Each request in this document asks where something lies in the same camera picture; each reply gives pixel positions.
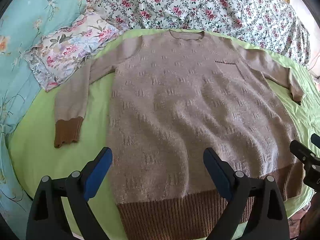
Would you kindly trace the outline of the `pastel floral ruffled pillow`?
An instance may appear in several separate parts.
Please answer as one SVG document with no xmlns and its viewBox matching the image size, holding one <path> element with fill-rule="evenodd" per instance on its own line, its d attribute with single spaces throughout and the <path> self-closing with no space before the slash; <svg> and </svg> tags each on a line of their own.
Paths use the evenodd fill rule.
<svg viewBox="0 0 320 240">
<path fill-rule="evenodd" d="M 41 37 L 24 55 L 35 79 L 45 91 L 66 82 L 88 57 L 129 29 L 94 10 L 81 14 L 69 27 Z"/>
</svg>

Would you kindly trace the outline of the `turquoise floral pillow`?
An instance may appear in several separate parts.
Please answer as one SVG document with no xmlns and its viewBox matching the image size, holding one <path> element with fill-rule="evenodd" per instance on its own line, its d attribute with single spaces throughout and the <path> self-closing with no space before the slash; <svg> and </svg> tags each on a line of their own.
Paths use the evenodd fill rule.
<svg viewBox="0 0 320 240">
<path fill-rule="evenodd" d="M 1 216 L 25 239 L 31 199 L 19 184 L 6 146 L 41 90 L 24 59 L 40 38 L 67 27 L 86 0 L 12 0 L 1 16 Z"/>
</svg>

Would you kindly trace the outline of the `beige knit sweater brown trim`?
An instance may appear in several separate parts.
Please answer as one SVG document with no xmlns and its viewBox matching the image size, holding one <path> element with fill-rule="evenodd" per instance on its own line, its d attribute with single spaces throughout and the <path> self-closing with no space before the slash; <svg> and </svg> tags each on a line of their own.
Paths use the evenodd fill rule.
<svg viewBox="0 0 320 240">
<path fill-rule="evenodd" d="M 128 239 L 209 234 L 226 201 L 204 166 L 208 147 L 250 177 L 274 176 L 284 199 L 300 194 L 303 167 L 289 150 L 298 132 L 268 81 L 296 106 L 304 93 L 266 52 L 205 32 L 126 39 L 57 93 L 55 147 L 79 140 L 89 85 L 109 73 L 108 179 Z"/>
</svg>

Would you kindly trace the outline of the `light green bed sheet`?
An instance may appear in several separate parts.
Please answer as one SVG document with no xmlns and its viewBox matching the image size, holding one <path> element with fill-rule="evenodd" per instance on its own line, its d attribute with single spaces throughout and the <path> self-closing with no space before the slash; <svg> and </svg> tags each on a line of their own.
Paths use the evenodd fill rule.
<svg viewBox="0 0 320 240">
<path fill-rule="evenodd" d="M 126 39 L 155 35 L 165 31 L 168 30 L 131 31 L 114 41 L 111 48 L 104 50 L 98 58 L 117 48 Z M 250 44 L 229 39 L 242 48 L 258 49 Z M 302 102 L 296 106 L 288 89 L 272 80 L 268 81 L 269 87 L 282 102 L 295 124 L 298 132 L 298 139 L 295 140 L 311 146 L 310 135 L 319 132 L 319 92 L 309 73 L 302 66 L 279 54 L 266 53 L 283 67 L 290 68 L 303 90 Z M 43 176 L 52 178 L 67 176 L 72 171 L 83 168 L 85 163 L 94 159 L 103 147 L 108 147 L 106 144 L 110 120 L 108 110 L 113 82 L 114 73 L 109 73 L 89 85 L 86 114 L 81 125 L 79 140 L 58 148 L 54 145 L 55 98 L 64 84 L 51 92 L 38 94 L 9 142 L 10 155 L 18 180 L 30 195 L 35 195 Z M 114 200 L 108 173 L 97 196 L 89 201 L 89 205 L 108 237 L 128 239 Z M 286 202 L 287 214 L 292 215 L 299 210 L 310 199 L 311 193 L 311 189 L 302 182 L 302 189 L 298 196 L 283 199 Z"/>
</svg>

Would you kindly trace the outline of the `white pink floral quilt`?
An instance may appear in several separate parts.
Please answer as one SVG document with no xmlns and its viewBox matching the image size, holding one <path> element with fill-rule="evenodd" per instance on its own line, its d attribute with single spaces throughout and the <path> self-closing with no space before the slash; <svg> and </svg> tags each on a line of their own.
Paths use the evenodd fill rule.
<svg viewBox="0 0 320 240">
<path fill-rule="evenodd" d="M 88 0 L 132 29 L 221 33 L 306 66 L 309 33 L 284 0 Z"/>
</svg>

